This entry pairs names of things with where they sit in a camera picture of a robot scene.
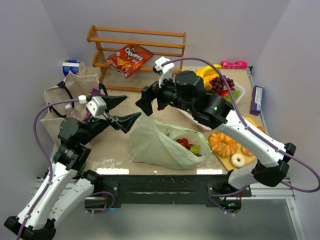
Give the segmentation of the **beige canvas tote bag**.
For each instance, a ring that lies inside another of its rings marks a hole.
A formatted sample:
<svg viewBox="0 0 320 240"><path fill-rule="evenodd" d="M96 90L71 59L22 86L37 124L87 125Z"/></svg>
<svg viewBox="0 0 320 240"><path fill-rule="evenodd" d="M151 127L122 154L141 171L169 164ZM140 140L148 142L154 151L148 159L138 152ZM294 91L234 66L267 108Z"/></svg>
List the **beige canvas tote bag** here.
<svg viewBox="0 0 320 240"><path fill-rule="evenodd" d="M108 94L106 87L99 82L97 75L78 76L70 72L56 86L44 91L44 99L47 104L52 104L78 99L81 95L89 96L93 93ZM61 122L67 117L65 105L65 103L61 103L50 107L46 116L40 120L56 146L61 145L58 134Z"/></svg>

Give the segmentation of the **red cherries pile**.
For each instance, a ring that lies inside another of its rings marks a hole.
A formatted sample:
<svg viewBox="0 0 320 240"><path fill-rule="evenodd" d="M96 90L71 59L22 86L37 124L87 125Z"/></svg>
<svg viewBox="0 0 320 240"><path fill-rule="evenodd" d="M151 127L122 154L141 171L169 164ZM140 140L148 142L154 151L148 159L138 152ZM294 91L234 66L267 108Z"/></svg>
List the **red cherries pile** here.
<svg viewBox="0 0 320 240"><path fill-rule="evenodd" d="M191 147L194 146L194 144L189 143L189 140L187 138L178 138L175 140L177 143L179 143L180 145L182 145L184 148L186 148L187 150L191 150Z"/></svg>

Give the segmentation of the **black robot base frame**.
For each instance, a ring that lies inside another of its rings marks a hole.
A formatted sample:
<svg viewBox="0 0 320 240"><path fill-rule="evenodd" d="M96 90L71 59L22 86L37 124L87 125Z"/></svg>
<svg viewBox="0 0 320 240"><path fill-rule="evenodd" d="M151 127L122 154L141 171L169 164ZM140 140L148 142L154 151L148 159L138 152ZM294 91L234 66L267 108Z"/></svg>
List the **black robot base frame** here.
<svg viewBox="0 0 320 240"><path fill-rule="evenodd" d="M87 170L77 180L93 184L88 211L101 212L122 205L204 205L230 214L238 213L249 186L237 190L228 184L228 174L134 175L98 174Z"/></svg>

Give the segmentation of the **clear plastic water bottle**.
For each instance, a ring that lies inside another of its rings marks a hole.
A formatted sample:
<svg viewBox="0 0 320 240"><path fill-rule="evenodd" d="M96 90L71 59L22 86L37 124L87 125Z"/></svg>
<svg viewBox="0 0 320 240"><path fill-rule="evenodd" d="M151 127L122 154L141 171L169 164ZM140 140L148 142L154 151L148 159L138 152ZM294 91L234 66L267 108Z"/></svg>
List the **clear plastic water bottle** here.
<svg viewBox="0 0 320 240"><path fill-rule="evenodd" d="M73 108L71 104L65 105L65 114L66 114L66 118L74 118L80 122L83 122L84 120L81 113L77 109Z"/></svg>

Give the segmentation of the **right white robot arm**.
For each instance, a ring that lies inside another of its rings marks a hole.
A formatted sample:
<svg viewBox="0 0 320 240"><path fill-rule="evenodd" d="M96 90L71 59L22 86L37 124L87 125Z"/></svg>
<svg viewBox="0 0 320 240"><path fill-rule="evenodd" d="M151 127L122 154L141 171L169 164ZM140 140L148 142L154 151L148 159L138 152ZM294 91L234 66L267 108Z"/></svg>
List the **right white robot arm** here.
<svg viewBox="0 0 320 240"><path fill-rule="evenodd" d="M182 71L174 79L165 79L162 85L154 82L144 87L135 104L150 116L153 100L157 100L159 111L171 106L189 112L199 124L226 134L253 153L254 162L229 174L228 184L233 188L241 189L254 183L275 187L286 177L290 158L285 154L293 153L295 148L272 139L250 124L220 95L206 92L203 79L193 71Z"/></svg>

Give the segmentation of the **light green plastic bag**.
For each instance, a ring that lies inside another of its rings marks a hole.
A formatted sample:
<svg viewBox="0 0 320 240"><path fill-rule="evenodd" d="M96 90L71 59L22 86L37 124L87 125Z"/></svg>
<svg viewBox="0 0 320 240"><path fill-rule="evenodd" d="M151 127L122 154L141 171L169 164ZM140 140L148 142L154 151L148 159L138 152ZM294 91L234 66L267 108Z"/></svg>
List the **light green plastic bag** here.
<svg viewBox="0 0 320 240"><path fill-rule="evenodd" d="M182 138L188 139L190 144L200 145L199 154L193 154L176 142ZM211 154L212 150L201 132L165 124L144 113L129 135L128 156L133 162L189 170Z"/></svg>

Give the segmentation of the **green celery stalk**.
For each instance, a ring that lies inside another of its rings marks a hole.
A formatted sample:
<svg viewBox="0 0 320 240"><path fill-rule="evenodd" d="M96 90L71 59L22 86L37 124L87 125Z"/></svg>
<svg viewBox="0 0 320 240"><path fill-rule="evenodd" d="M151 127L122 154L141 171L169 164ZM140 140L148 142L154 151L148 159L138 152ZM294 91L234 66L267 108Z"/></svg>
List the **green celery stalk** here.
<svg viewBox="0 0 320 240"><path fill-rule="evenodd" d="M200 146L200 145L196 145L196 144L191 144L191 145L190 145L190 151L191 151L194 155L198 155L200 149L201 149L201 146Z"/></svg>

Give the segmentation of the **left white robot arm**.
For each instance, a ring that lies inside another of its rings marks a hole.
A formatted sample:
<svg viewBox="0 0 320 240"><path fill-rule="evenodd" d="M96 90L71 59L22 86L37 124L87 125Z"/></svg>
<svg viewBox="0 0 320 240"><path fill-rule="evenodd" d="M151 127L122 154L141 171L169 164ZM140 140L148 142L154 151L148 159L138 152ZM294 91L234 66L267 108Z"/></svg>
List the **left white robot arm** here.
<svg viewBox="0 0 320 240"><path fill-rule="evenodd" d="M46 178L27 206L17 216L8 217L4 223L18 240L53 239L57 227L67 215L86 197L96 195L95 186L102 182L102 175L92 170L84 172L67 193L63 193L63 190L85 164L91 152L86 144L107 127L128 133L141 116L140 112L122 117L109 114L126 99L125 95L94 93L63 101L84 104L91 117L85 122L68 117L60 124L58 138L61 145L55 161L47 160Z"/></svg>

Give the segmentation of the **purple snack bag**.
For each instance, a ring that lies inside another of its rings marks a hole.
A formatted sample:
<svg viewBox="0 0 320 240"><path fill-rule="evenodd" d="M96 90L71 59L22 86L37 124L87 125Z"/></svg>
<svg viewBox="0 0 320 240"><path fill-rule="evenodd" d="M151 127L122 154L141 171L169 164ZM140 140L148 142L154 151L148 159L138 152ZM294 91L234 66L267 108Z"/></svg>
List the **purple snack bag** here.
<svg viewBox="0 0 320 240"><path fill-rule="evenodd" d="M99 94L100 90L93 88L88 96L86 106L85 120L89 119L91 116L95 117L97 115L97 104L94 99L94 94Z"/></svg>

